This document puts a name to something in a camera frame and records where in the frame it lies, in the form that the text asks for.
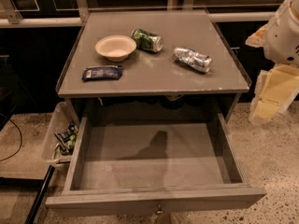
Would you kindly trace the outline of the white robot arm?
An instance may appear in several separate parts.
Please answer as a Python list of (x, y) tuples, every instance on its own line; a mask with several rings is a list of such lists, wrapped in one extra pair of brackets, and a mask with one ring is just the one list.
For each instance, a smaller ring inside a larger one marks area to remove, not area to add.
[(260, 125), (284, 113), (299, 92), (299, 0), (285, 0), (269, 22), (246, 44), (263, 48), (275, 65), (257, 77), (249, 121)]

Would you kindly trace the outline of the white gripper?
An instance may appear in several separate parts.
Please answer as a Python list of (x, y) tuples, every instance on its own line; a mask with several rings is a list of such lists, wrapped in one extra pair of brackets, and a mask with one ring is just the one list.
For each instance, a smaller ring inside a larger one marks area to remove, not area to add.
[(278, 113), (284, 113), (299, 93), (299, 67), (296, 66), (299, 64), (298, 4), (281, 7), (267, 26), (250, 35), (245, 44), (263, 47), (264, 56), (278, 63), (258, 75), (250, 105), (249, 121), (265, 124)]

